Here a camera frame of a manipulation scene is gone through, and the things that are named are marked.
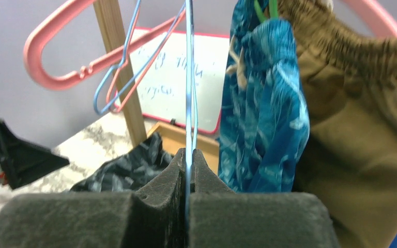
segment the brown garment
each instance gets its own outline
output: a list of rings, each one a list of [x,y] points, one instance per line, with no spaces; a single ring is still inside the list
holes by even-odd
[[[295,189],[328,208],[343,248],[397,233],[397,39],[365,38],[312,0],[280,0],[311,119]]]

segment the gray wall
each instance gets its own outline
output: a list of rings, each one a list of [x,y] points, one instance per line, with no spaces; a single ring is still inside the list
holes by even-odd
[[[68,91],[50,91],[25,72],[22,49],[29,33],[65,0],[0,0],[0,117],[16,135],[54,147],[99,118],[92,109],[103,73]],[[121,0],[128,25],[132,1]],[[174,16],[182,0],[142,1],[139,26],[155,26]],[[194,2],[196,32],[227,34],[236,0]],[[371,35],[340,1],[334,11],[357,31]],[[380,1],[397,19],[397,1]],[[44,66],[52,75],[78,70],[104,54],[92,7],[62,30],[45,48]]]

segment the blue patterned fabric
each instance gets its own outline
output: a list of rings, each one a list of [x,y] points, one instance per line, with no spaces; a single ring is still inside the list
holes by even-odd
[[[236,73],[225,77],[218,173],[235,192],[289,192],[310,132],[296,44],[287,21],[258,25],[253,2],[239,0],[232,17],[247,86],[239,87]],[[229,56],[228,68],[235,64]]]

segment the wooden pole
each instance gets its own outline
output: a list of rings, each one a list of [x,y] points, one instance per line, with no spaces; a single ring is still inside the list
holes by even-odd
[[[119,9],[118,0],[98,0],[94,2],[95,14],[97,15],[98,25],[103,38],[106,52],[110,52],[122,45],[126,40],[126,32],[123,26],[123,19]],[[133,68],[129,58],[128,65],[122,69],[116,80],[116,88],[122,89],[124,85],[133,77]],[[124,100],[129,91],[126,90],[119,98]],[[135,91],[123,108],[130,139],[133,146],[137,146],[147,138],[142,116],[141,104],[139,103],[138,93]]]

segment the pink hanger arm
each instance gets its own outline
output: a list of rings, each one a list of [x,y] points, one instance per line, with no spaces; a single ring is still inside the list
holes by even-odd
[[[342,0],[377,37],[397,37],[397,22],[377,0]]]
[[[85,8],[96,0],[68,0],[52,14],[50,14],[29,35],[24,47],[24,64],[29,76],[38,84],[53,90],[68,89],[103,69],[118,62],[123,56],[124,46],[105,54],[82,66],[80,72],[72,71],[66,75],[54,77],[49,75],[42,65],[42,51],[45,45],[54,37],[67,23],[78,16]],[[131,53],[167,31],[174,21],[174,17],[153,28],[129,45],[128,52]]]

